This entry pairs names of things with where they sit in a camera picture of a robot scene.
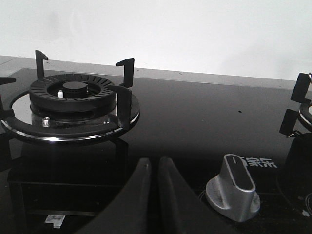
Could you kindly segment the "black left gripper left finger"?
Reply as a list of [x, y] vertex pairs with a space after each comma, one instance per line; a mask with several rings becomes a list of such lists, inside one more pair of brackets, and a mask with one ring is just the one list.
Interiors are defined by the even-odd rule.
[[77, 234], [144, 234], [152, 166], [141, 158], [115, 199]]

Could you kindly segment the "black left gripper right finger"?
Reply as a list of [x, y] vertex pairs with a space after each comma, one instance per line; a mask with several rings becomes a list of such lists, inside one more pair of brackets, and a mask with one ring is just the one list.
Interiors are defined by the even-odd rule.
[[167, 234], [233, 234], [234, 229], [202, 203], [172, 159], [158, 167], [161, 217]]

